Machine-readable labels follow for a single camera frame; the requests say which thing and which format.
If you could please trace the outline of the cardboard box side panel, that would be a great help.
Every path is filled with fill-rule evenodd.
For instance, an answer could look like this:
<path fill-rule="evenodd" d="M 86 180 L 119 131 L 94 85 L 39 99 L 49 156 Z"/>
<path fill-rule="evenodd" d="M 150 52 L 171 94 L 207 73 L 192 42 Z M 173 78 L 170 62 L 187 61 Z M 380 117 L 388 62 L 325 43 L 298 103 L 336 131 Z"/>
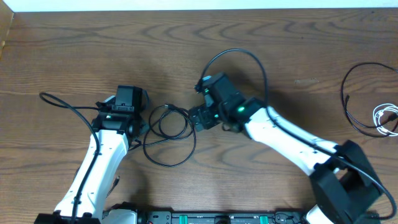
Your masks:
<path fill-rule="evenodd" d="M 0 2 L 0 54 L 4 49 L 6 44 L 6 39 L 9 35 L 9 30 L 11 28 L 11 24 L 14 18 L 14 12 L 10 9 L 10 7 L 1 0 Z"/>

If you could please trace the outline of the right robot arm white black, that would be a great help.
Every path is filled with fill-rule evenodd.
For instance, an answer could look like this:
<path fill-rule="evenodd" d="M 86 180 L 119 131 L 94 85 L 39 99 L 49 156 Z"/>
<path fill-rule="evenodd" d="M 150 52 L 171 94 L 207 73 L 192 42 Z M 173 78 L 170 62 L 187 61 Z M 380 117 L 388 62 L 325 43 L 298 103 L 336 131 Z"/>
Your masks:
<path fill-rule="evenodd" d="M 369 207 L 382 195 L 380 180 L 363 150 L 353 141 L 339 145 L 318 138 L 252 98 L 239 103 L 202 104 L 188 111 L 197 131 L 226 124 L 282 154 L 310 179 L 316 205 L 308 223 L 369 223 Z"/>

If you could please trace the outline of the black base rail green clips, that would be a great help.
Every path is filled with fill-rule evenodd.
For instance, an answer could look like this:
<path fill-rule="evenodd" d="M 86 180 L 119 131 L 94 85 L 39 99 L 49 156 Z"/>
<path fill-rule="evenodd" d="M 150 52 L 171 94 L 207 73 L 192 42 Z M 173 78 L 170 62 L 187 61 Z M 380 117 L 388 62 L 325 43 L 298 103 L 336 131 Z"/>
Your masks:
<path fill-rule="evenodd" d="M 300 224 L 306 223 L 298 210 L 265 212 L 193 212 L 174 211 L 171 208 L 145 208 L 123 202 L 113 205 L 102 214 L 103 223 L 151 224 Z"/>

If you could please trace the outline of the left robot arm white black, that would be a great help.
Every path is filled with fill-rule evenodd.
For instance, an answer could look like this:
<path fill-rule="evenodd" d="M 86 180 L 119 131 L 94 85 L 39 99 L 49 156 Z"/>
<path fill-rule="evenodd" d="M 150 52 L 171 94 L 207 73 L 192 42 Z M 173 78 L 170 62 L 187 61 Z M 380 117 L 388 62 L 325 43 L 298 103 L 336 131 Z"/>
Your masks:
<path fill-rule="evenodd" d="M 102 108 L 91 125 L 86 156 L 64 198 L 36 223 L 137 223 L 139 213 L 128 203 L 105 211 L 114 175 L 144 122 L 136 106 Z"/>

